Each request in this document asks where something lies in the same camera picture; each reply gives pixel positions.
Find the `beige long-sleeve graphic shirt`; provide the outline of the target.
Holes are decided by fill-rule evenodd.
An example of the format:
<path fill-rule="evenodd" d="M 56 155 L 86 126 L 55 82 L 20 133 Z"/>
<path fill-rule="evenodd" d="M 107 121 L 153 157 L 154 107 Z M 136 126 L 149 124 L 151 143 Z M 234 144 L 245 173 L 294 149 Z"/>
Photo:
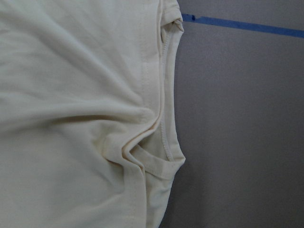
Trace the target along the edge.
<path fill-rule="evenodd" d="M 1 227 L 160 226 L 182 22 L 175 0 L 1 1 Z"/>

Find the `brown paper table cover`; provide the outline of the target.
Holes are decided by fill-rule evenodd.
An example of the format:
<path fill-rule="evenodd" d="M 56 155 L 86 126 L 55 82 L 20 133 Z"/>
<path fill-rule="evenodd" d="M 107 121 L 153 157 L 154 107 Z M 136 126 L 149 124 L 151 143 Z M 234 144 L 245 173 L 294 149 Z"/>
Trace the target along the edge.
<path fill-rule="evenodd" d="M 163 228 L 304 225 L 304 40 L 184 22 Z"/>

